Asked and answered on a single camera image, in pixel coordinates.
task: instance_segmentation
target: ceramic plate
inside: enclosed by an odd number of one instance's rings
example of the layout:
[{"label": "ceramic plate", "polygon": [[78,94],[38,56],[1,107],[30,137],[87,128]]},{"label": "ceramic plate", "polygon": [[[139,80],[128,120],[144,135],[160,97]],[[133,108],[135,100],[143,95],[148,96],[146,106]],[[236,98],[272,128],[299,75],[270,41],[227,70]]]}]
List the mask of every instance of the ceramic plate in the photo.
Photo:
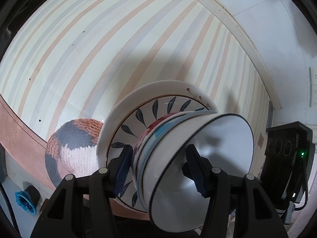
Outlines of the ceramic plate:
[{"label": "ceramic plate", "polygon": [[[118,157],[125,144],[134,147],[146,128],[162,116],[196,110],[218,111],[209,97],[188,83],[167,80],[136,89],[113,108],[101,129],[97,144],[99,167]],[[144,212],[131,171],[116,200],[131,210]]]}]

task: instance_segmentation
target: striped wallpaper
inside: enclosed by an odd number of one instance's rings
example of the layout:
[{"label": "striped wallpaper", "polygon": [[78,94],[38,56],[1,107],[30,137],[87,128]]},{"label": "striped wallpaper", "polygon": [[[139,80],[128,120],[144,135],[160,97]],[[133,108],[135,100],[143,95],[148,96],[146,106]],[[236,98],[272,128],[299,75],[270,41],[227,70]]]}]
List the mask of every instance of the striped wallpaper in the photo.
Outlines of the striped wallpaper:
[{"label": "striped wallpaper", "polygon": [[221,112],[243,115],[255,143],[265,133],[259,74],[196,0],[48,0],[0,63],[1,95],[44,140],[71,119],[104,121],[129,92],[163,79],[192,83]]}]

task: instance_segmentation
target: white bowl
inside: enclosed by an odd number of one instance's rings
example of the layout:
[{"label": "white bowl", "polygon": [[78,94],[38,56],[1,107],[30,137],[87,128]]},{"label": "white bowl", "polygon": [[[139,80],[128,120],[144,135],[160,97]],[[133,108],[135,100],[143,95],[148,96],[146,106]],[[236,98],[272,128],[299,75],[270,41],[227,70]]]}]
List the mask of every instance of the white bowl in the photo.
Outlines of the white bowl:
[{"label": "white bowl", "polygon": [[188,119],[199,117],[201,115],[206,115],[206,114],[213,114],[214,112],[212,111],[207,111],[207,110],[202,110],[202,111],[195,111],[195,112],[189,112],[186,115],[182,115],[177,118],[173,118],[170,121],[166,122],[163,124],[160,128],[156,130],[154,135],[150,136],[148,141],[146,142],[145,146],[143,147],[141,151],[141,155],[139,157],[139,161],[137,164],[137,171],[136,171],[136,189],[137,189],[137,196],[140,198],[140,202],[142,206],[146,209],[145,207],[145,202],[144,202],[144,195],[143,195],[143,182],[142,182],[142,176],[143,172],[146,166],[146,163],[151,156],[151,153],[153,149],[156,147],[156,145],[161,141],[162,138],[164,138],[165,135],[169,134],[169,131],[179,125],[180,123],[187,121]]},{"label": "white bowl", "polygon": [[179,116],[188,114],[192,111],[187,112],[179,112],[179,113],[170,113],[165,116],[162,116],[161,118],[157,119],[154,123],[152,123],[139,137],[137,140],[137,144],[134,146],[133,149],[133,156],[131,159],[131,170],[132,170],[132,178],[134,181],[134,185],[136,185],[136,171],[137,171],[137,164],[139,163],[140,154],[142,152],[142,149],[144,145],[146,144],[147,140],[151,137],[151,135],[163,124],[167,123],[171,119],[177,118]]},{"label": "white bowl", "polygon": [[174,127],[153,150],[142,179],[150,219],[168,232],[202,226],[209,204],[183,175],[188,144],[194,144],[202,157],[229,175],[244,176],[252,162],[252,130],[240,115],[203,115]]},{"label": "white bowl", "polygon": [[[118,157],[125,144],[134,147],[138,137],[158,118],[168,113],[200,109],[217,112],[207,95],[182,81],[158,81],[134,90],[112,109],[102,126],[96,152],[98,167],[107,166],[111,159]],[[132,182],[130,171],[116,201],[130,210],[145,212]]]}]

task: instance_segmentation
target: plate rim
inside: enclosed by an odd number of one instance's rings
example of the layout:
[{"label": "plate rim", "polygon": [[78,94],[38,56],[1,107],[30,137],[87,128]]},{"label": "plate rim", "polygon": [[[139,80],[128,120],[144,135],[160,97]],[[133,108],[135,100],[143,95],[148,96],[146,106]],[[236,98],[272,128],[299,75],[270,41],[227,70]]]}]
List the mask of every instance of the plate rim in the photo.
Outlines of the plate rim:
[{"label": "plate rim", "polygon": [[[115,131],[113,132],[113,134],[111,135],[111,138],[110,138],[110,141],[109,141],[109,144],[107,146],[107,150],[106,150],[106,160],[105,160],[105,163],[106,163],[106,166],[107,166],[107,160],[108,160],[108,155],[109,155],[109,151],[110,151],[110,148],[111,148],[111,144],[112,144],[112,141],[115,137],[115,134],[118,132],[118,130],[120,129],[120,126],[125,122],[125,120],[127,118],[129,118],[137,109],[139,109],[140,107],[142,107],[143,105],[147,104],[147,103],[150,103],[151,101],[155,100],[155,99],[159,99],[159,98],[162,98],[162,97],[169,97],[169,96],[176,96],[176,97],[186,97],[186,98],[189,98],[189,99],[192,99],[198,103],[200,103],[202,106],[204,106],[208,111],[211,111],[210,109],[208,109],[202,102],[200,102],[199,100],[193,98],[193,97],[189,97],[189,96],[186,96],[186,95],[180,95],[180,94],[165,94],[165,95],[161,95],[161,96],[157,96],[157,97],[154,97],[152,99],[148,99],[147,101],[141,103],[140,105],[138,105],[137,107],[135,107],[133,110],[131,110],[125,117],[124,119],[122,119],[120,121],[120,123],[117,125]],[[139,209],[136,209],[136,208],[133,208],[131,207],[130,205],[126,204],[121,198],[119,197],[116,197],[116,199],[120,200],[121,203],[125,204],[126,206],[129,207],[129,209],[132,209],[132,210],[136,210],[138,212],[142,212],[142,213],[148,213],[147,211],[142,211],[142,210],[139,210]]]},{"label": "plate rim", "polygon": [[[208,110],[212,110],[217,113],[219,112],[218,107],[214,103],[214,101],[211,100],[210,97],[203,90],[201,90],[198,86],[195,86],[194,84],[173,79],[146,83],[130,92],[121,101],[112,106],[107,118],[104,120],[104,124],[101,128],[98,138],[96,148],[97,167],[100,168],[106,166],[106,157],[108,158],[108,151],[110,149],[109,145],[111,145],[113,135],[117,131],[117,128],[120,127],[122,123],[126,120],[126,116],[128,114],[133,113],[142,104],[152,101],[154,99],[153,97],[159,98],[175,94],[177,96],[194,99],[195,101],[202,104],[202,106],[207,108]],[[132,109],[128,113],[125,112],[127,110],[118,110],[118,108],[122,106]],[[128,208],[129,210],[132,210],[134,212],[147,213],[135,209],[130,205],[127,205],[120,198],[116,198],[115,200],[125,208]]]}]

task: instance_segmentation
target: black cable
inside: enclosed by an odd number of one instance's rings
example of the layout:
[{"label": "black cable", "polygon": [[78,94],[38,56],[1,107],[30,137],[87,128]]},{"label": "black cable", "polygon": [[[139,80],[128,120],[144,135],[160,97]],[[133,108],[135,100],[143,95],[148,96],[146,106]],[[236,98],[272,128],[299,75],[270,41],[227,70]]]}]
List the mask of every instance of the black cable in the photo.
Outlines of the black cable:
[{"label": "black cable", "polygon": [[7,207],[8,207],[8,210],[9,210],[9,213],[10,213],[10,216],[11,216],[11,219],[12,219],[12,223],[13,223],[13,226],[15,228],[15,230],[20,234],[20,231],[19,231],[19,227],[18,227],[18,224],[16,222],[16,219],[15,219],[15,216],[14,216],[14,212],[13,212],[13,209],[12,209],[12,206],[11,206],[11,203],[9,201],[9,198],[0,182],[0,190],[1,190],[1,193],[3,195],[3,198],[4,198],[4,201],[5,203],[7,204]]},{"label": "black cable", "polygon": [[306,172],[306,161],[303,157],[302,157],[302,168],[303,168],[303,172],[304,172],[305,203],[303,206],[296,207],[295,211],[302,210],[307,205],[307,201],[308,201],[308,181],[307,181],[307,172]]}]

